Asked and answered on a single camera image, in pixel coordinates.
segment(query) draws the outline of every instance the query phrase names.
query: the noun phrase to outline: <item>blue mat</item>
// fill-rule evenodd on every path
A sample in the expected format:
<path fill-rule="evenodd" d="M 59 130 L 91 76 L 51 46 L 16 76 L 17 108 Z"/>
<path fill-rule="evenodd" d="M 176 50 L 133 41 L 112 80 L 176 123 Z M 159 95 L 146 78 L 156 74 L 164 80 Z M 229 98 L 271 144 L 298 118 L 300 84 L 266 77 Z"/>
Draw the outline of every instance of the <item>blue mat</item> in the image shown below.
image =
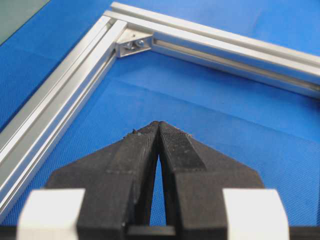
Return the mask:
<path fill-rule="evenodd" d="M 320 55 L 317 0 L 120 2 Z M 51 0 L 0 47 L 2 126 L 110 3 Z M 256 169 L 291 225 L 319 224 L 320 102 L 154 52 L 115 63 L 3 224 L 17 223 L 29 192 L 54 169 L 153 120 Z M 159 168 L 151 225 L 165 224 Z"/>

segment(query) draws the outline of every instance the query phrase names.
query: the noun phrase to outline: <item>gripper jaw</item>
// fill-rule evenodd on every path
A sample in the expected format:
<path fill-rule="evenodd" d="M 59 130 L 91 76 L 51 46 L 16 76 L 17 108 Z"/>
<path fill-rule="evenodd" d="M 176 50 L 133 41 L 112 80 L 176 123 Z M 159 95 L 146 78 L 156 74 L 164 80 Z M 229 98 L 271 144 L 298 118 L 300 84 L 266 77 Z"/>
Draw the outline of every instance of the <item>gripper jaw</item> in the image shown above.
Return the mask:
<path fill-rule="evenodd" d="M 85 189 L 80 239 L 123 240 L 127 226 L 149 224 L 158 156 L 167 225 L 182 239 L 224 239 L 222 188 L 264 188 L 251 168 L 158 121 L 57 169 L 45 187 Z"/>

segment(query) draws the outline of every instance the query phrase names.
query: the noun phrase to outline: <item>metal rail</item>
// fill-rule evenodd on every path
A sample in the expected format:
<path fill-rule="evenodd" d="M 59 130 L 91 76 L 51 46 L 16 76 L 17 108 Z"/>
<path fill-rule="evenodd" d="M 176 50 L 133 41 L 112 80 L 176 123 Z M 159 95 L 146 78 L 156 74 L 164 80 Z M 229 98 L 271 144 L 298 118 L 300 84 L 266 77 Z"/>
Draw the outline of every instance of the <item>metal rail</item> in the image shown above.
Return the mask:
<path fill-rule="evenodd" d="M 0 135 L 0 222 L 116 60 L 126 23 L 102 16 Z"/>
<path fill-rule="evenodd" d="M 159 13 L 111 5 L 104 15 L 153 35 L 151 50 L 320 99 L 320 57 Z"/>

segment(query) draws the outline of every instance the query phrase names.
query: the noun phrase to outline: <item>white block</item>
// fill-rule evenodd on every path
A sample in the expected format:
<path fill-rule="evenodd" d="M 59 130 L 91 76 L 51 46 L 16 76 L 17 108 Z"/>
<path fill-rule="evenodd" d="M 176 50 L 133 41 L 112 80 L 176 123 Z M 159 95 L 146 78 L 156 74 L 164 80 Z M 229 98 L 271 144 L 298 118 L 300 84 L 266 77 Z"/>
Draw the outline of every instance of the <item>white block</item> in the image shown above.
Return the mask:
<path fill-rule="evenodd" d="M 224 188 L 228 240 L 289 240 L 288 218 L 274 189 Z"/>
<path fill-rule="evenodd" d="M 17 240 L 77 240 L 85 189 L 33 190 L 20 214 Z"/>

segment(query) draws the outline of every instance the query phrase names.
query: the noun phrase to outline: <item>green surface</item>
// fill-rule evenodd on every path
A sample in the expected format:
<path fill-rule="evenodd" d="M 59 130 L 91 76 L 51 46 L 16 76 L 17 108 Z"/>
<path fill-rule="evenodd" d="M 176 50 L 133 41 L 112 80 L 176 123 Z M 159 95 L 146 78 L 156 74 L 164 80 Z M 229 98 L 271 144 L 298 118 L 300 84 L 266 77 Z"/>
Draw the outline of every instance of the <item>green surface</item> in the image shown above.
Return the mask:
<path fill-rule="evenodd" d="M 50 0 L 0 0 L 0 44 Z"/>

